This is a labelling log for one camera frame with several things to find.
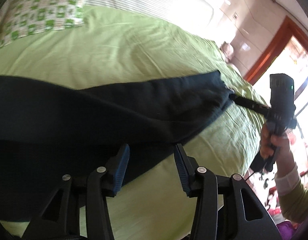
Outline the person's right hand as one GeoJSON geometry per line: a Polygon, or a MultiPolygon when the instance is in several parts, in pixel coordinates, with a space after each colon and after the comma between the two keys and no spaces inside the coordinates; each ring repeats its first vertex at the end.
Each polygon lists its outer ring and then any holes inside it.
{"type": "Polygon", "coordinates": [[[271,134],[266,124],[261,129],[260,155],[263,159],[274,156],[277,163],[277,177],[288,175],[295,166],[290,141],[287,135],[271,134]]]}

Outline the right forearm green sleeve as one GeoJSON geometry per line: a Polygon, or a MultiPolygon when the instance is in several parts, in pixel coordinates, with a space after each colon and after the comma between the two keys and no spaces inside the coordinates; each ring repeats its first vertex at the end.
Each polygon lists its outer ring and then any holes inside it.
{"type": "Polygon", "coordinates": [[[304,187],[298,173],[297,164],[285,176],[275,174],[281,213],[295,223],[302,223],[308,217],[308,189],[304,187]]]}

